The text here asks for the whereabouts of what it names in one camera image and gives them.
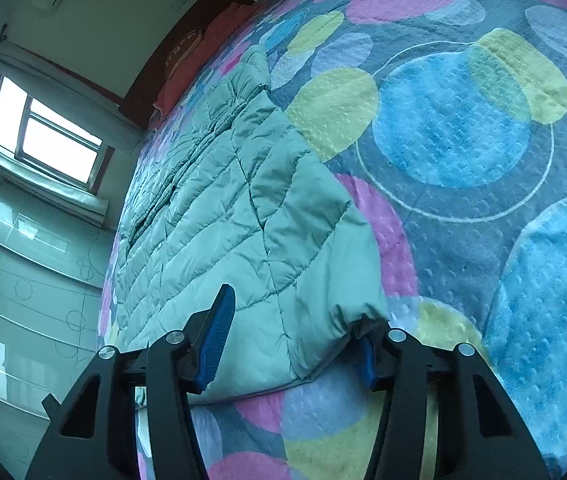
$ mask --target headboard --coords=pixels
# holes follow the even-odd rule
[[[119,110],[142,128],[146,128],[154,112],[152,104],[166,82],[165,63],[173,46],[193,29],[205,31],[210,22],[232,2],[251,4],[252,0],[197,0],[168,32],[146,62],[125,95]]]

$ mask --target red pillow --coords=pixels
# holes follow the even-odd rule
[[[202,38],[201,30],[191,30],[179,40],[170,51],[170,54],[167,55],[166,80],[170,79],[183,60],[192,54],[195,47],[201,43]]]
[[[233,2],[230,7],[212,20],[201,42],[189,56],[182,60],[156,98],[154,108],[161,111],[162,122],[190,87],[199,70],[204,67],[226,40],[247,22],[255,10],[256,4],[239,5]]]

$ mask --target window pane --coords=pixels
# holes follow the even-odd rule
[[[65,128],[74,134],[77,134],[79,137],[83,137],[84,139],[89,140],[97,146],[101,146],[101,139],[95,137],[94,135],[90,135],[83,128],[80,128],[79,126],[76,126],[76,124],[71,123],[65,117],[62,117],[56,112],[50,110],[45,104],[40,103],[36,99],[32,100],[30,111],[39,114],[41,117],[45,117],[47,120],[58,124],[62,128]]]
[[[96,152],[90,148],[68,139],[34,119],[28,120],[23,151],[81,182],[87,182],[96,159]]]
[[[14,153],[23,107],[28,94],[7,77],[0,90],[0,145]]]

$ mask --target window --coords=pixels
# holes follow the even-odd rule
[[[0,151],[72,186],[96,192],[112,149],[0,75]]]

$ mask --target bed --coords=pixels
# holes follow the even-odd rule
[[[559,478],[567,470],[567,0],[266,0],[148,133],[124,218],[198,105],[256,44],[272,102],[372,227],[390,325],[442,348],[472,343]],[[119,239],[100,344],[120,337]],[[345,348],[314,381],[195,406],[192,416],[213,480],[354,479],[365,474],[382,405]],[[153,479],[144,409],[137,429],[140,472]],[[434,467],[427,438],[422,478]]]

